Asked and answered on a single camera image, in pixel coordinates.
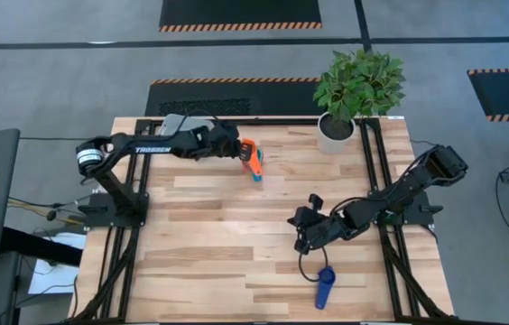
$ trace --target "blue handle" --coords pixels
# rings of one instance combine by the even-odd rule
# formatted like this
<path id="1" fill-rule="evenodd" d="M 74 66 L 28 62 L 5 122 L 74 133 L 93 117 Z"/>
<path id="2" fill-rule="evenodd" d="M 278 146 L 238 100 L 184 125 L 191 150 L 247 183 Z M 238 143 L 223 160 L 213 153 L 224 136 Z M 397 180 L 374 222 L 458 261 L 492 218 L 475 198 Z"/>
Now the blue handle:
<path id="1" fill-rule="evenodd" d="M 330 289 L 333 287 L 335 279 L 335 270 L 330 266 L 325 267 L 319 272 L 319 292 L 317 292 L 317 300 L 315 301 L 317 309 L 325 309 Z"/>

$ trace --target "wooden table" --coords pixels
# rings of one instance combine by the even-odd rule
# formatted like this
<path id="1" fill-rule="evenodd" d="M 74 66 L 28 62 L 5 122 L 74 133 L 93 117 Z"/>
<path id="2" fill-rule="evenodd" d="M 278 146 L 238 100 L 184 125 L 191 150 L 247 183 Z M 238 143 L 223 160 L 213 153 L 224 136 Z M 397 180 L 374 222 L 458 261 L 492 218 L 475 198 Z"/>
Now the wooden table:
<path id="1" fill-rule="evenodd" d="M 112 133 L 131 134 L 135 122 L 136 118 L 117 118 Z M 402 119 L 386 117 L 381 125 L 396 180 L 414 158 L 407 126 Z M 317 150 L 313 125 L 239 126 L 239 131 L 264 151 L 262 183 L 253 182 L 238 160 L 153 156 L 151 207 L 136 253 L 127 320 L 392 320 L 374 227 L 326 247 L 337 281 L 327 308 L 319 311 L 314 307 L 316 284 L 299 274 L 299 254 L 293 249 L 296 232 L 286 222 L 297 207 L 307 204 L 311 193 L 325 200 L 325 210 L 345 198 L 366 195 L 369 182 L 360 133 L 343 154 L 325 155 Z M 379 184 L 384 184 L 375 137 L 370 139 Z M 122 178 L 127 160 L 115 168 Z M 415 278 L 442 310 L 451 313 L 435 239 L 422 227 L 403 229 Z M 79 311 L 97 290 L 105 239 L 106 229 L 88 232 L 77 281 Z M 312 277 L 324 266 L 320 251 L 303 261 Z M 116 283 L 111 315 L 116 315 L 121 281 Z M 397 281 L 403 313 L 408 314 L 398 274 Z"/>

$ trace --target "table leg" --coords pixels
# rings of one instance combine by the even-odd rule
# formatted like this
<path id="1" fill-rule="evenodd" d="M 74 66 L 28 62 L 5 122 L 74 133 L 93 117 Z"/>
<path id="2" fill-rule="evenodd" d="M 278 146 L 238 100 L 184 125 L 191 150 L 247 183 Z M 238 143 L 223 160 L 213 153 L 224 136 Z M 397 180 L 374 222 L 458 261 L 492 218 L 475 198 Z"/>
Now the table leg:
<path id="1" fill-rule="evenodd" d="M 22 255 L 72 266 L 79 266 L 82 257 L 81 249 L 55 243 L 9 227 L 4 227 L 2 230 L 0 251 L 15 251 Z"/>

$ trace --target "white pot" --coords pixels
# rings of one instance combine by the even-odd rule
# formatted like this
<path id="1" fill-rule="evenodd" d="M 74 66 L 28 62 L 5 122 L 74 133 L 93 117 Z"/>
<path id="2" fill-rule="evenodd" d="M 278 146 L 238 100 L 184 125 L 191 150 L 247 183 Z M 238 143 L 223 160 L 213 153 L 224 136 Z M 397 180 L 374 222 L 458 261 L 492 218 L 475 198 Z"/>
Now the white pot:
<path id="1" fill-rule="evenodd" d="M 325 112 L 323 115 L 319 117 L 319 121 L 317 122 L 317 128 L 319 131 L 317 132 L 317 145 L 319 146 L 319 151 L 326 154 L 338 154 L 343 153 L 345 147 L 347 146 L 348 140 L 353 136 L 356 130 L 355 121 L 351 120 L 351 124 L 353 125 L 353 132 L 351 135 L 344 140 L 334 140 L 323 134 L 320 129 L 320 120 L 327 116 L 329 112 Z"/>

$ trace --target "black metal frame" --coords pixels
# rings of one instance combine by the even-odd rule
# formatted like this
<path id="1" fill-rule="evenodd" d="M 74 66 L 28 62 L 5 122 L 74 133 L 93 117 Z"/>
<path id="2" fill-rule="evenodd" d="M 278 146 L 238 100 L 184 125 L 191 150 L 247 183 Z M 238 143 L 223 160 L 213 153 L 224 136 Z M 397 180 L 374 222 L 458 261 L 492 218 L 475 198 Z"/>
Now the black metal frame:
<path id="1" fill-rule="evenodd" d="M 245 117 L 239 119 L 233 119 L 234 123 L 238 125 L 316 125 L 318 119 L 316 118 L 293 118 L 293 119 L 264 119 L 264 118 L 252 118 Z M 389 165 L 386 157 L 386 152 L 384 149 L 384 141 L 383 135 L 381 132 L 381 125 L 378 118 L 366 118 L 361 120 L 356 120 L 356 123 L 361 131 L 361 140 L 363 143 L 363 149 L 365 153 L 366 159 L 366 168 L 369 176 L 369 181 L 371 184 L 371 190 L 378 190 L 378 183 L 375 173 L 375 164 L 373 161 L 373 154 L 371 151 L 371 145 L 369 143 L 369 128 L 373 130 L 375 134 L 375 141 L 377 144 L 377 153 L 381 162 L 381 169 L 383 172 L 383 178 L 385 186 L 389 186 L 392 184 L 391 173 L 389 171 Z M 162 124 L 162 120 L 138 120 L 136 122 L 135 133 L 141 134 L 143 130 L 148 129 L 149 134 L 154 134 L 156 127 Z M 151 155 L 146 154 L 143 160 L 142 174 L 140 178 L 139 185 L 139 193 L 145 193 L 148 176 L 150 171 L 150 159 Z M 134 172 L 136 165 L 136 155 L 133 155 L 130 159 L 130 163 L 128 164 L 128 172 L 126 175 L 126 184 L 132 186 L 134 180 Z M 454 317 L 448 317 L 445 313 L 435 306 L 432 300 L 425 294 L 422 288 L 419 286 L 415 278 L 411 275 L 411 268 L 409 265 L 409 256 L 407 255 L 407 247 L 404 241 L 403 234 L 403 225 L 393 225 L 393 230 L 395 234 L 396 245 L 398 248 L 398 253 L 394 250 L 390 238 L 388 236 L 387 228 L 382 219 L 377 222 L 377 227 L 379 230 L 379 236 L 381 238 L 381 247 L 384 253 L 384 264 L 385 271 L 387 275 L 387 282 L 389 283 L 389 293 L 391 296 L 391 302 L 393 306 L 393 316 L 394 322 L 408 322 L 411 324 L 487 324 L 484 322 L 476 322 L 476 321 L 467 321 L 467 320 L 458 320 Z M 123 238 L 124 238 L 123 227 L 116 228 L 116 236 L 114 241 L 114 246 L 112 249 L 112 255 L 110 257 L 110 268 L 109 275 L 113 275 L 112 281 L 112 289 L 107 292 L 107 296 L 104 299 L 102 310 L 100 314 L 100 318 L 97 320 L 74 320 L 72 324 L 116 324 L 116 323 L 125 323 L 126 312 L 128 309 L 128 299 L 130 295 L 130 287 L 132 285 L 132 274 L 134 270 L 134 260 L 135 260 L 135 250 L 137 247 L 138 236 L 139 236 L 139 227 L 134 227 L 131 232 L 131 238 L 129 240 L 129 245 L 126 250 L 134 250 L 132 254 L 128 257 L 126 264 L 119 265 L 119 260 L 123 261 L 123 256 L 120 256 L 120 247 L 122 246 Z M 113 272 L 117 267 L 125 269 L 125 276 L 122 286 L 122 294 L 120 298 L 120 303 L 118 306 L 118 315 L 117 317 L 109 317 L 110 304 L 112 300 L 112 292 L 114 290 L 114 282 L 116 281 L 117 276 L 121 273 L 121 269 L 118 270 L 118 274 Z M 411 315 L 403 315 L 401 299 L 399 296 L 399 290 L 397 287 L 397 280 L 395 277 L 394 268 L 397 268 L 399 273 L 402 275 L 403 279 L 407 283 L 407 293 L 409 297 L 409 304 Z M 425 308 L 425 311 L 430 315 L 430 317 L 421 317 L 419 311 L 419 302 Z M 277 324 L 292 324 L 289 322 L 277 322 Z M 331 324 L 335 322 L 313 322 L 313 324 Z M 358 322 L 338 322 L 345 324 L 357 324 Z"/>

